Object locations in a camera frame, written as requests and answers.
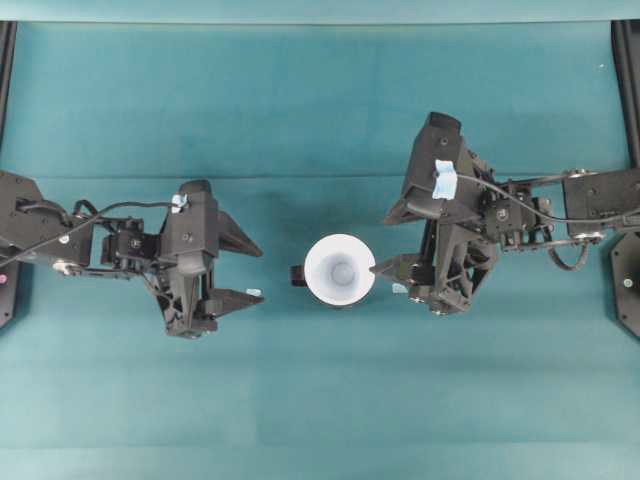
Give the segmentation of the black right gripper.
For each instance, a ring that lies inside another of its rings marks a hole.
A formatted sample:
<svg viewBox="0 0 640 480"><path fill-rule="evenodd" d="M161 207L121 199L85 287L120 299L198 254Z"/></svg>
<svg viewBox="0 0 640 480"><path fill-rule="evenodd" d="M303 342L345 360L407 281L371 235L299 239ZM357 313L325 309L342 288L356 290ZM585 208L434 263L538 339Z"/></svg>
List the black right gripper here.
<svg viewBox="0 0 640 480"><path fill-rule="evenodd" d="M369 268L376 276L408 288L409 299L436 315L469 310L474 295L495 267L499 253L535 251L550 246L553 226L542 218L551 201L534 197L529 186L511 190L517 200L488 193L484 222L445 224L440 200L413 192L399 199L384 217L385 225L428 220L418 253L401 254Z"/></svg>

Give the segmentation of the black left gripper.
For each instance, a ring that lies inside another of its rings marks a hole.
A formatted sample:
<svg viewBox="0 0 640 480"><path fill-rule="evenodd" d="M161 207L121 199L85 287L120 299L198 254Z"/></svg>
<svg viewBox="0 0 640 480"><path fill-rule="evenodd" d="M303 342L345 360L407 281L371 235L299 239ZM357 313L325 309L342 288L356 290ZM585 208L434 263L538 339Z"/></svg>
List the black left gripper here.
<svg viewBox="0 0 640 480"><path fill-rule="evenodd" d="M218 211L219 248L224 251L261 257L263 251L245 234L226 212ZM136 218L110 219L108 235L102 241L101 264L118 279L139 277L155 297L164 319L165 333L172 337L199 338L215 331L215 319L264 301L231 289L209 289L198 310L201 275L184 275L175 256L161 256L166 227L156 234L144 230L144 221Z"/></svg>

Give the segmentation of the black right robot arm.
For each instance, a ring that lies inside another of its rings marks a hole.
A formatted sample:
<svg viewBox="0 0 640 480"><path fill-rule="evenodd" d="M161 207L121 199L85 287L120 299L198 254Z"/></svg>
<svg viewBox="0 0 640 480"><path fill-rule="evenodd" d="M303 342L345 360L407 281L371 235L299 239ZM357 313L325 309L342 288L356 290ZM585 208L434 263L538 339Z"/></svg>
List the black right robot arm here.
<svg viewBox="0 0 640 480"><path fill-rule="evenodd" d="M504 183L457 174L456 180L451 199L413 189L391 209L388 225L425 223L421 247L370 269L437 315L468 311L500 252L545 250L559 268L576 271L606 230L639 229L636 169Z"/></svg>

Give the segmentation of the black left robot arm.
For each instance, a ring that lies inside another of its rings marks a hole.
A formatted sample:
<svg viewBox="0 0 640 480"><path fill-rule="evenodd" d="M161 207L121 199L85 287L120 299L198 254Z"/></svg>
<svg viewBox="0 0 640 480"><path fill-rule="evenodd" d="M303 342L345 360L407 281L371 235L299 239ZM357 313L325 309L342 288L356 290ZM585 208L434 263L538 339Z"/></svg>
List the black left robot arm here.
<svg viewBox="0 0 640 480"><path fill-rule="evenodd" d="M218 328L220 317L264 298L214 284L223 251L252 257L261 249L221 210L206 179L182 184L160 230L141 218L113 217L77 201L72 210L45 199L34 180L1 174L1 265L45 264L66 277L139 277L157 301L167 335L196 339Z"/></svg>

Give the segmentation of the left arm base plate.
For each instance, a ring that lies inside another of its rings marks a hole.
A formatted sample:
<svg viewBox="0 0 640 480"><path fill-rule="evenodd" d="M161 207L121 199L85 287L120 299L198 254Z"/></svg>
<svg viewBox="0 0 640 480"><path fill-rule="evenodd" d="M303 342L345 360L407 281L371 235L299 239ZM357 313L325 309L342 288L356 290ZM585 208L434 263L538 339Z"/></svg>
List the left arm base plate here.
<svg viewBox="0 0 640 480"><path fill-rule="evenodd" d="M1 268L0 274L0 328L3 329L15 316L17 290L21 266L12 262Z"/></svg>

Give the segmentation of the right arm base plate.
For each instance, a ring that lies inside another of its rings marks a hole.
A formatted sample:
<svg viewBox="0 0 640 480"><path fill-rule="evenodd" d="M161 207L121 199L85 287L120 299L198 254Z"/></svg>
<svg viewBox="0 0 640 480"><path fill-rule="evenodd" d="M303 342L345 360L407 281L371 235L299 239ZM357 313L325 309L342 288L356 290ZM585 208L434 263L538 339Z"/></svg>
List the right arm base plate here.
<svg viewBox="0 0 640 480"><path fill-rule="evenodd" d="M639 234L625 234L613 247L610 261L617 319L639 338Z"/></svg>

